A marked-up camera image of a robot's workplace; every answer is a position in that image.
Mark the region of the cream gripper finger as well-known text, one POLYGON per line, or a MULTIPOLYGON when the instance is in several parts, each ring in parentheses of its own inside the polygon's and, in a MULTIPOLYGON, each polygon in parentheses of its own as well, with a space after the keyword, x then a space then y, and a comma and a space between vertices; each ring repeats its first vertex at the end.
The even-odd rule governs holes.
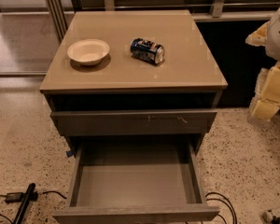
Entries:
POLYGON ((245 42, 254 47, 264 46, 266 43, 268 22, 263 23, 255 32, 250 34, 245 42))
POLYGON ((262 68, 251 101, 251 116, 270 120, 280 110, 280 62, 270 69, 262 68))

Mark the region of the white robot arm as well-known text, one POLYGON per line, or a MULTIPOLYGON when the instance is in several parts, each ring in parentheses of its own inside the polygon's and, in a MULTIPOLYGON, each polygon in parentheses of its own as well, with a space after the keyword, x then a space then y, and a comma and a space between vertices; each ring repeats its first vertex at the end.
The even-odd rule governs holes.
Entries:
POLYGON ((263 46, 266 55, 276 60, 272 68, 260 70, 250 104, 251 117, 269 121, 280 110, 280 8, 245 42, 254 47, 263 46))

